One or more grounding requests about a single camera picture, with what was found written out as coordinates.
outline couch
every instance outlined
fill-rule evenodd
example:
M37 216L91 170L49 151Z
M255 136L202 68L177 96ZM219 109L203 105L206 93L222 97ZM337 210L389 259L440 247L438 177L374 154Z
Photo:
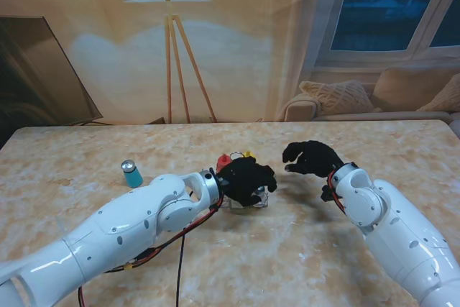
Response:
M460 66L441 68L388 68L376 83L363 83L369 100L381 112L318 116L316 102L303 94L285 106L286 122L352 122L367 120L426 120L445 122L460 138L460 113L417 111L428 104L451 77L460 73Z

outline blue can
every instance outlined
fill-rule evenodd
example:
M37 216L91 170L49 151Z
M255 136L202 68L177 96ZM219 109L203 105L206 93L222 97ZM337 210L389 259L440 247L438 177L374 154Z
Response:
M123 170L126 183L131 188L136 188L142 184L142 176L137 169L136 164L133 160L125 160L121 164L121 169Z

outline silver can lid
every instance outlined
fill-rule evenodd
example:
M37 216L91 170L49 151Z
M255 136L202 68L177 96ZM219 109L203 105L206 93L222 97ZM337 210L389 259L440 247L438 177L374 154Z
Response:
M125 160L125 161L123 161L123 163L121 164L121 169L122 169L125 173L130 173L130 172L132 172L134 169L136 169L136 165L134 164L134 161L133 161L133 160Z

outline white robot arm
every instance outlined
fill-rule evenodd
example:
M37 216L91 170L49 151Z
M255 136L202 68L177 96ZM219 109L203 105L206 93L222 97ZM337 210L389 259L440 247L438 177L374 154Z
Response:
M385 272L422 307L460 306L460 267L434 225L385 180L348 163L332 173L339 207Z
M187 187L199 198L192 201ZM28 257L0 264L2 306L25 305L12 278L24 287L32 307L54 306L107 270L126 265L149 249L160 232L176 232L220 200L209 171L161 175L102 206L63 239Z

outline marble tabletop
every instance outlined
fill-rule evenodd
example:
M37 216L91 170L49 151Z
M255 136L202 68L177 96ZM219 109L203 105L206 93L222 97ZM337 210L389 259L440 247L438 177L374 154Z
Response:
M125 159L136 161L145 185L251 150L274 168L279 188L268 208L221 209L187 235L181 306L417 306L359 231L322 202L324 179L283 170L285 146L308 139L396 185L460 260L460 141L440 121L403 121L21 129L0 151L0 262L33 253L62 224L72 229L129 191ZM86 305L174 306L179 246L141 268L98 276L84 286ZM77 305L76 293L58 304Z

